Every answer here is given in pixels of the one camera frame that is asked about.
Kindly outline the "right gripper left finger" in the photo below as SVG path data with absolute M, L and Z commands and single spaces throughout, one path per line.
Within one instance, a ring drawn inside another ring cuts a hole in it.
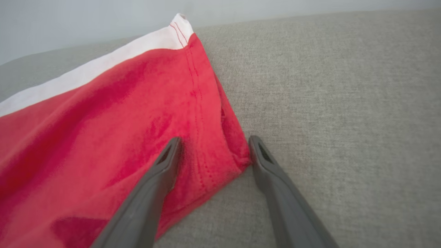
M 175 185 L 181 152 L 181 138 L 172 138 L 93 242 L 93 248 L 153 247 L 164 199 Z

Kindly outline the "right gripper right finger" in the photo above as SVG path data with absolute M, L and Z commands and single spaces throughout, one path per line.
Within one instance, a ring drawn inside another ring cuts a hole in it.
M 253 175 L 265 195 L 279 248 L 337 248 L 337 242 L 263 140 L 249 137 Z

